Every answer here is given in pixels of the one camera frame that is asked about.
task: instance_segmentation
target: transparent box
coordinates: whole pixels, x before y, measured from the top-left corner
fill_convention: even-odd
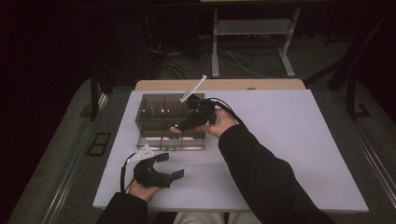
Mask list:
[[[201,99],[203,93],[195,93]],[[153,150],[205,149],[205,134],[195,130],[174,133],[170,127],[186,119],[190,110],[180,102],[182,93],[144,94],[136,115],[140,132],[138,147],[148,144]]]

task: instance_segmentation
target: white table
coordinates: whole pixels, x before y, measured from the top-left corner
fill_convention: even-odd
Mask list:
[[[120,190],[120,168],[138,140],[134,122],[144,93],[134,91],[113,145],[93,206],[105,208]],[[290,163],[298,181],[319,209],[327,212],[365,212],[361,197],[332,135],[308,90],[198,91],[229,104],[250,131],[274,154]],[[161,190],[148,204],[157,211],[247,211],[224,159],[218,139],[207,135],[202,151],[170,152],[170,160],[156,163],[162,173],[185,169],[185,176]],[[134,165],[127,167],[126,180]]]

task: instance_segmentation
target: floor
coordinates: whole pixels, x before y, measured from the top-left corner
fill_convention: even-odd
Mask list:
[[[156,64],[159,79],[198,78],[211,74],[210,41],[202,37],[198,57],[180,49],[169,48],[161,64]],[[282,36],[235,36],[219,40],[220,78],[287,78],[276,53]],[[291,65],[299,79],[307,79],[340,59],[350,45],[348,41],[324,45],[325,38],[316,36],[293,39],[288,51]],[[327,88],[331,74],[320,78],[310,89],[318,103],[332,136],[361,194],[369,206],[364,214],[330,214],[336,223],[396,223],[395,204],[367,160],[365,139],[386,167],[390,179],[396,178],[396,125],[361,85],[357,103],[368,109],[371,117],[353,121],[345,111],[346,88],[332,92]],[[117,87],[107,96],[95,121],[84,114],[90,104],[90,82],[87,80],[75,97],[34,177],[21,197],[9,223],[93,223],[101,214],[92,208],[92,200],[101,171],[117,134],[123,108],[134,87]],[[104,157],[86,156],[94,133],[111,133]]]

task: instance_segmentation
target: black cable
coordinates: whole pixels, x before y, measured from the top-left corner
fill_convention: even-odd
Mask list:
[[[163,66],[160,66],[160,67],[161,67],[161,69],[167,71],[169,76],[174,77],[175,79],[179,79],[177,74],[174,71],[170,70],[169,68],[163,67]]]
[[[186,77],[184,76],[184,71],[183,70],[179,70],[176,66],[172,66],[170,64],[167,64],[166,61],[164,61],[162,63],[162,65],[168,66],[169,68],[175,69],[184,79],[186,79]]]
[[[210,52],[210,50],[211,50],[211,48],[199,49],[200,52],[198,52],[198,55],[201,55],[201,54],[206,53],[206,52]],[[184,61],[195,60],[196,59],[195,57],[192,57],[189,54],[184,53],[184,52],[180,52],[180,54],[178,54],[178,55],[166,54],[165,58],[167,60],[173,61],[173,62],[184,62]]]
[[[121,167],[121,174],[120,174],[120,192],[126,193],[126,190],[128,189],[129,185],[127,188],[125,188],[125,172],[126,172],[126,165],[128,165],[128,160],[132,158],[134,155],[132,154],[131,156],[128,157],[128,159],[125,160],[125,163]]]
[[[242,121],[231,109],[231,107],[229,105],[227,105],[227,103],[225,103],[224,101],[218,99],[218,98],[208,98],[208,99],[201,99],[201,100],[196,100],[193,102],[193,104],[198,104],[199,102],[205,102],[205,103],[212,103],[217,105],[218,107],[220,107],[221,109],[224,109],[227,113],[229,113],[240,125],[246,127],[244,121]]]
[[[222,51],[218,51],[219,58],[220,58],[225,64],[227,64],[228,66],[230,66],[230,67],[232,67],[232,68],[238,68],[238,69],[241,68],[241,67],[239,67],[239,66],[234,66],[234,65],[228,63],[228,62],[224,59],[224,55],[225,55],[225,54],[223,54],[223,55],[222,55],[222,54],[223,54]]]
[[[238,58],[238,60],[244,60],[244,59],[246,59],[246,58],[253,58],[252,56],[260,56],[259,54],[256,54],[256,52],[261,48],[262,45],[264,45],[264,42],[265,42],[265,40],[262,40],[258,46],[255,45],[256,47],[255,47],[255,49],[253,50],[253,52],[251,52],[251,53],[247,53],[247,52],[244,52],[243,50],[237,50],[237,49],[232,49],[232,50],[235,51],[235,52],[237,52],[237,53],[247,55],[246,57]],[[234,41],[232,44],[234,44],[235,46],[237,46],[239,43],[236,43],[236,42]]]
[[[235,59],[235,57],[234,57],[230,52],[228,52],[228,51],[226,51],[226,50],[223,50],[222,52],[227,53],[226,58],[229,58],[229,57],[233,58],[233,62],[236,63],[236,64],[238,64],[239,67],[235,67],[235,66],[233,66],[233,65],[231,65],[231,64],[229,64],[229,63],[227,63],[227,62],[222,58],[222,55],[219,54],[220,58],[221,58],[227,65],[229,65],[229,66],[231,66],[231,67],[233,67],[233,68],[238,68],[238,69],[241,69],[241,68],[242,68],[243,70],[249,72],[250,74],[256,75],[256,76],[270,78],[270,77],[268,77],[267,75],[259,74],[259,73],[256,73],[256,72],[253,72],[253,71],[248,70],[248,69],[247,69],[248,63],[241,64],[240,62],[238,62],[237,59]],[[271,70],[271,69],[269,69],[269,68],[263,68],[262,70],[264,70],[264,69],[270,71],[270,74],[277,75],[277,69],[276,69],[276,71],[275,71],[275,70]]]
[[[200,71],[200,70],[202,70],[202,69],[206,66],[206,64],[207,64],[207,62],[208,62],[208,60],[209,60],[209,56],[210,56],[210,54],[207,54],[207,55],[206,55],[205,60],[204,60],[204,63],[203,63],[202,65],[200,65],[199,67],[196,67],[196,68],[192,68],[192,69],[185,69],[185,68],[183,68],[182,66],[180,66],[179,64],[174,63],[173,60],[171,61],[170,59],[164,59],[164,60],[165,60],[166,62],[171,63],[171,64],[173,64],[174,66],[180,68],[180,69],[183,70],[184,72],[195,72],[195,71]]]

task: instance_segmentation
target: black sleeve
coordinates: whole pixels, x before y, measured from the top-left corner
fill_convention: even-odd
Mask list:
[[[97,223],[146,224],[148,203],[126,193],[115,193]]]
[[[274,156],[242,125],[219,139],[233,181],[262,223],[333,223],[297,182],[286,161]]]

